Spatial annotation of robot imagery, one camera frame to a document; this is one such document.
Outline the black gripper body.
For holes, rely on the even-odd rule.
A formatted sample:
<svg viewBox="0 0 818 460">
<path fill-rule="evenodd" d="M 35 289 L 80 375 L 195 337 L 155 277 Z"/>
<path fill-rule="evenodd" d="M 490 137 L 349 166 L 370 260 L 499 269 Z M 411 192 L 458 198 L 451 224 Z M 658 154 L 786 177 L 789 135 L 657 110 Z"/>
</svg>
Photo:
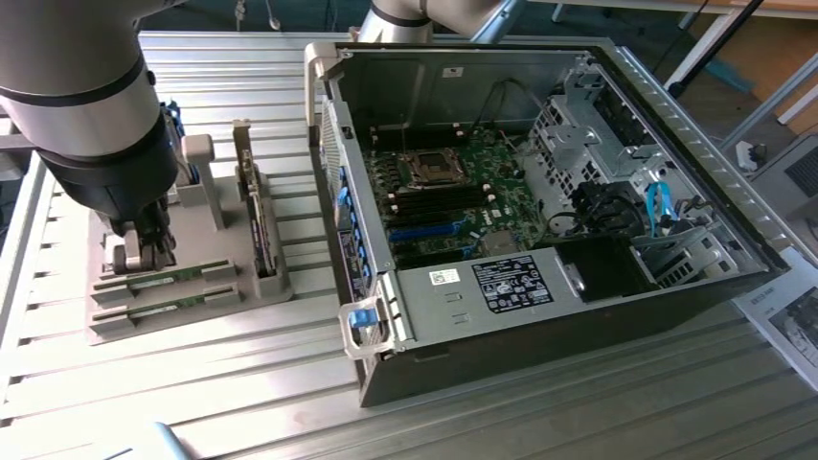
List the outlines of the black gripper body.
<svg viewBox="0 0 818 460">
<path fill-rule="evenodd" d="M 178 175 L 170 146 L 111 155 L 98 161 L 79 161 L 43 152 L 46 166 L 68 196 L 108 218 L 116 234 L 132 225 L 140 235 L 167 230 L 162 200 Z"/>
</svg>

